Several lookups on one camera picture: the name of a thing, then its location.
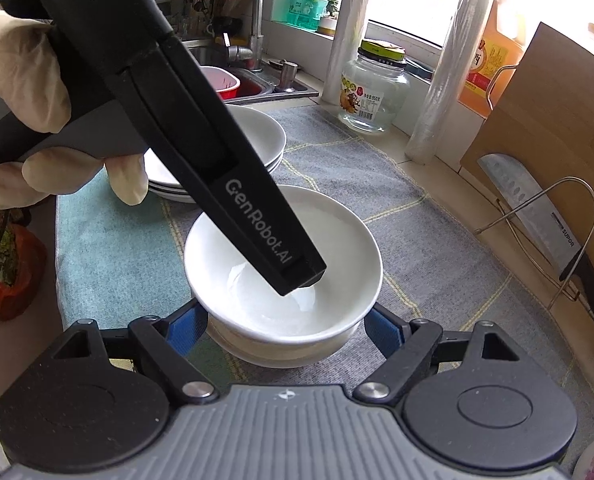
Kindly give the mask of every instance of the kitchen knife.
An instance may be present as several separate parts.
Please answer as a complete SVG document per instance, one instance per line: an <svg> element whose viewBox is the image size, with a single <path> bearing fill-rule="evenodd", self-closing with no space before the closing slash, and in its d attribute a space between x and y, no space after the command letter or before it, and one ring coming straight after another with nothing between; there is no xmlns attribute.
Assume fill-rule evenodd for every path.
<svg viewBox="0 0 594 480"><path fill-rule="evenodd" d="M516 158L503 153L490 153L478 160L494 186L511 208L516 208L542 191L539 183ZM527 205L516 215L528 234L564 280L582 248L563 216L544 195ZM584 287L590 310L594 314L594 267L584 253L574 270Z"/></svg>

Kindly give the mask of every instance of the gray dish towel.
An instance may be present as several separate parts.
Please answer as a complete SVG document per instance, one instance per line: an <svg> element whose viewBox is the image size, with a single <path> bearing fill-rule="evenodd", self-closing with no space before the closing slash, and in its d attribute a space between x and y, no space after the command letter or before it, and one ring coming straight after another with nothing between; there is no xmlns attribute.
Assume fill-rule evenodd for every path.
<svg viewBox="0 0 594 480"><path fill-rule="evenodd" d="M288 135L276 181L339 200L373 233L384 263L379 303L403 319L425 317L445 330L470 330L479 319L499 323L564 388L579 417L564 462L570 470L594 440L594 394L544 306L400 167L335 117L317 106L270 115ZM125 326L145 314L166 316L189 299L181 256L197 208L152 194L129 208L114 198L102 174L58 205L58 289L66 324L92 317L103 328ZM383 361L362 326L339 352L303 368L248 364L207 335L189 359L219 388L229 382L352 388Z"/></svg>

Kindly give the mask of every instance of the gloved hand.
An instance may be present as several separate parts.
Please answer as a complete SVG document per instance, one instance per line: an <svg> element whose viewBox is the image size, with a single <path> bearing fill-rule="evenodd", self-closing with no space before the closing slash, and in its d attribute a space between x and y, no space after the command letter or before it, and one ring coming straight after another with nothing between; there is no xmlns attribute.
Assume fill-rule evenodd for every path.
<svg viewBox="0 0 594 480"><path fill-rule="evenodd" d="M29 128L56 134L70 119L70 99L46 37L49 29L0 10L0 97ZM128 205L141 203L148 192L142 155L97 160L71 148L46 148L23 164L0 164L0 209L74 193L104 165L115 194Z"/></svg>

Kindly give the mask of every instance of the glass jar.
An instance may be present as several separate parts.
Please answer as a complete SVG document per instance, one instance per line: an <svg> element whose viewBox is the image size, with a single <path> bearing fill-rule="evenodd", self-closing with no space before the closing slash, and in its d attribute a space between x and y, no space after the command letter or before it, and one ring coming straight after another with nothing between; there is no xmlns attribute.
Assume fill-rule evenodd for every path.
<svg viewBox="0 0 594 480"><path fill-rule="evenodd" d="M406 100L410 83L404 50L382 41L362 41L357 59L342 70L339 120L362 134L381 135Z"/></svg>

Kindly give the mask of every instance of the orange bottle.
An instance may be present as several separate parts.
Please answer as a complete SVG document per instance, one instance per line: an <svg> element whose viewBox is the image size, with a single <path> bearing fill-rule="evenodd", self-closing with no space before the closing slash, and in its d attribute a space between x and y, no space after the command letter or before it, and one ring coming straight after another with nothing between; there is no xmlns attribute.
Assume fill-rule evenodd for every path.
<svg viewBox="0 0 594 480"><path fill-rule="evenodd" d="M470 72L459 96L459 102L486 118L490 107L486 90L496 71L504 65L516 65L523 56L526 43L525 19L512 0L494 0L483 36L472 60ZM508 85L513 70L501 72L490 99L493 106Z"/></svg>

